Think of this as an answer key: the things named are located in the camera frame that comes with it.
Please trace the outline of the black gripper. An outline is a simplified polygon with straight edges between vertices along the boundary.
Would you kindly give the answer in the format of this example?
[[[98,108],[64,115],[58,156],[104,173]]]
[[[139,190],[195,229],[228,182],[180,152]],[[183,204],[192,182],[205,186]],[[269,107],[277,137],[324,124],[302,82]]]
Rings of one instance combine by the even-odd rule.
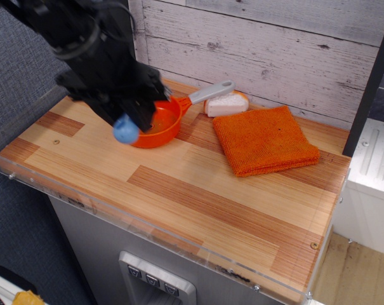
[[[56,82],[110,126],[118,120],[120,129],[137,127],[145,133],[152,128],[154,101],[166,100],[168,90],[157,70],[135,60],[127,42],[110,37],[57,39],[54,55],[69,66]],[[98,99],[101,93],[123,98],[119,103],[110,97]]]

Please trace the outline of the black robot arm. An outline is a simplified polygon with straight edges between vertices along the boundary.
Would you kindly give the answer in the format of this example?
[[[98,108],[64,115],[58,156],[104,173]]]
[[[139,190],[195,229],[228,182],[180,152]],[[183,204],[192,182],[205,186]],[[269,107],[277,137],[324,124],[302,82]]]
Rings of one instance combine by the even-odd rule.
[[[86,102],[110,125],[123,115],[142,131],[152,127],[154,103],[169,99],[155,68],[136,60],[133,36],[136,26],[122,31],[113,11],[121,1],[0,1],[19,22],[39,34],[53,55],[69,69],[56,77],[73,100]]]

